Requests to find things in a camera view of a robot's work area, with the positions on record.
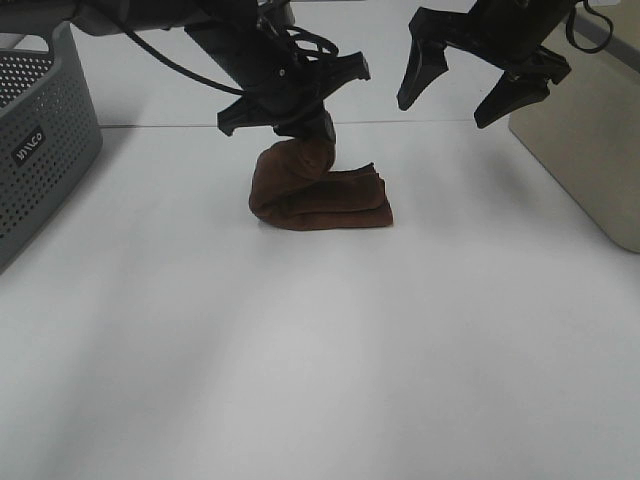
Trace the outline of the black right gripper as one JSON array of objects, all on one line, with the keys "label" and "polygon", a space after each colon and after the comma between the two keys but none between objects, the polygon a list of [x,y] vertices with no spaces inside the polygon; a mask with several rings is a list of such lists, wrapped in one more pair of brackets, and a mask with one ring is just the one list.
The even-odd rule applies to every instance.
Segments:
[{"label": "black right gripper", "polygon": [[407,111],[448,71],[445,50],[460,47],[504,70],[474,112],[478,128],[545,100],[548,81],[560,83],[571,68],[542,46],[571,10],[569,1],[477,1],[466,13],[420,7],[409,22],[408,63],[396,95]]}]

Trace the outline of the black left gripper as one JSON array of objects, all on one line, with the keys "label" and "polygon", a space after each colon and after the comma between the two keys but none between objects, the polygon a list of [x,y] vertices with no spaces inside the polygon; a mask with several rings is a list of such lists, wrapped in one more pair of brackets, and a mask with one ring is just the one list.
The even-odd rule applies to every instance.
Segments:
[{"label": "black left gripper", "polygon": [[324,100],[349,82],[371,79],[362,52],[338,56],[326,38],[258,15],[247,23],[201,24],[199,46],[242,90],[217,114],[219,129],[230,136],[238,128],[270,126],[291,137],[272,146],[277,156],[334,156],[336,134]]}]

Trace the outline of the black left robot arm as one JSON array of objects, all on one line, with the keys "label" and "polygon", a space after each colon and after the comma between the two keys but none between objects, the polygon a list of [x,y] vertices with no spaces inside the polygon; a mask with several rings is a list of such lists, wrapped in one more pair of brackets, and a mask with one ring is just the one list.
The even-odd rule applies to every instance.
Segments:
[{"label": "black left robot arm", "polygon": [[[330,40],[295,23],[287,1],[76,1],[71,22],[94,35],[123,33],[170,68],[236,95],[218,128],[269,126],[279,136],[335,139],[325,100],[354,80],[369,80],[364,55],[342,55]],[[234,81],[229,87],[160,54],[140,37],[181,28]]]}]

